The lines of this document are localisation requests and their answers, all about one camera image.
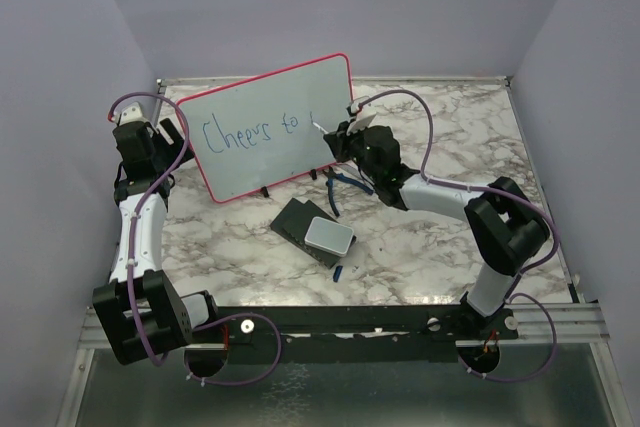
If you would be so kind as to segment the blue whiteboard marker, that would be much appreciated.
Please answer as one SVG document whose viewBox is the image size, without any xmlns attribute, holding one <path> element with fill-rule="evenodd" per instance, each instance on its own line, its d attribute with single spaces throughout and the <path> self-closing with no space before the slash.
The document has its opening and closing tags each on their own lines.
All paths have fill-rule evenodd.
<svg viewBox="0 0 640 427">
<path fill-rule="evenodd" d="M 327 130 L 324 129 L 320 124 L 318 124 L 317 122 L 312 122 L 312 126 L 314 126 L 318 131 L 320 131 L 323 135 L 327 133 Z"/>
</svg>

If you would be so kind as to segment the pink framed whiteboard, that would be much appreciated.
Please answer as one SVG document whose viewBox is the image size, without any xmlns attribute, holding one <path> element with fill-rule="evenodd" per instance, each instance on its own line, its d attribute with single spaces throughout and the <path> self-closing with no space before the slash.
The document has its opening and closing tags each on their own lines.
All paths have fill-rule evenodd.
<svg viewBox="0 0 640 427">
<path fill-rule="evenodd" d="M 353 100 L 343 53 L 178 101 L 205 185 L 225 203 L 333 164 L 312 122 L 335 129 Z"/>
</svg>

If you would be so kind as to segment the blue marker cap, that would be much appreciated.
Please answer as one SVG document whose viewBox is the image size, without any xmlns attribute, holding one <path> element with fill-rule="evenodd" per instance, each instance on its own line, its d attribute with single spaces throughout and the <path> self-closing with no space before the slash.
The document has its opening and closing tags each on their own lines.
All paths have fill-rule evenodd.
<svg viewBox="0 0 640 427">
<path fill-rule="evenodd" d="M 337 265 L 335 267 L 335 270 L 334 270 L 334 273 L 333 273 L 333 276 L 332 276 L 332 280 L 335 283 L 337 283 L 339 281 L 342 271 L 343 271 L 343 266 L 342 265 Z"/>
</svg>

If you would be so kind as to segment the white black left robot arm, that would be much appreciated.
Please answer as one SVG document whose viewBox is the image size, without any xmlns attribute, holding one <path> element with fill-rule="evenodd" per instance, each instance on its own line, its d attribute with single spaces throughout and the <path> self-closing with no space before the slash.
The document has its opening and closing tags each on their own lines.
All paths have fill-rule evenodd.
<svg viewBox="0 0 640 427">
<path fill-rule="evenodd" d="M 92 305 L 116 359 L 128 365 L 220 332 L 221 318 L 206 291 L 181 297 L 162 269 L 162 229 L 174 180 L 172 165 L 193 158 L 170 119 L 121 121 L 113 130 L 122 161 L 114 183 L 121 234 L 108 282 Z"/>
</svg>

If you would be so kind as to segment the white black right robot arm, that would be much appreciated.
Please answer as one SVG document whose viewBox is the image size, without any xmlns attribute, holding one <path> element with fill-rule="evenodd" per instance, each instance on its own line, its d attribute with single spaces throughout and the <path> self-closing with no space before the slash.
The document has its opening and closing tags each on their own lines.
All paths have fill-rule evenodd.
<svg viewBox="0 0 640 427">
<path fill-rule="evenodd" d="M 461 330 L 481 338 L 496 323 L 495 313 L 516 278 L 551 236 L 543 212 L 515 181 L 500 177 L 488 185 L 461 184 L 429 177 L 401 160 L 400 144 L 386 126 L 351 132 L 347 121 L 323 140 L 339 163 L 351 161 L 380 201 L 403 211 L 425 211 L 460 221 L 471 229 L 483 259 L 459 314 Z"/>
</svg>

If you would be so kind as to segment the silver open-end wrench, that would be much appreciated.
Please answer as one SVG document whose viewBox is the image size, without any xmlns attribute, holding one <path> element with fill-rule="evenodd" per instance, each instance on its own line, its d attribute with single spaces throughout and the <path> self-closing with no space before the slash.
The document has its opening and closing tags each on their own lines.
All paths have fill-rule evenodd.
<svg viewBox="0 0 640 427">
<path fill-rule="evenodd" d="M 342 183 L 359 187 L 367 187 L 366 181 L 362 178 L 359 172 L 350 165 L 336 165 L 331 168 L 331 171 L 333 172 L 334 177 Z"/>
</svg>

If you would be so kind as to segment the aluminium table edge frame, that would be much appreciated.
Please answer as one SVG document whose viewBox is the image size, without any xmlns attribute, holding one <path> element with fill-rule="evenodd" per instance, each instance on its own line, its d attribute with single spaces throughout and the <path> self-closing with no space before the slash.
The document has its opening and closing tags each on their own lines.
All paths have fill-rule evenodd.
<svg viewBox="0 0 640 427">
<path fill-rule="evenodd" d="M 391 127 L 412 167 L 457 182 L 513 178 L 546 203 L 529 137 L 500 79 L 358 78 L 355 97 L 374 97 L 376 120 Z M 206 289 L 227 306 L 423 305 L 457 302 L 481 257 L 460 221 L 384 206 L 347 185 L 336 189 L 357 241 L 335 283 L 328 270 L 270 228 L 294 198 L 321 207 L 324 186 L 309 176 L 216 203 L 194 162 L 174 174 L 162 230 L 163 268 L 176 290 Z"/>
</svg>

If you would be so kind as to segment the black front mounting rail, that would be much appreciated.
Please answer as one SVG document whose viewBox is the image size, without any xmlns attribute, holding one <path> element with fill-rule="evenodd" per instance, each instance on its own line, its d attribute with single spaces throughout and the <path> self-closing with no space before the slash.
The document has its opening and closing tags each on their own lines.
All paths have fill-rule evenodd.
<svg viewBox="0 0 640 427">
<path fill-rule="evenodd" d="M 515 340 L 511 310 L 484 319 L 460 304 L 220 307 L 232 364 L 456 362 L 458 346 Z"/>
</svg>

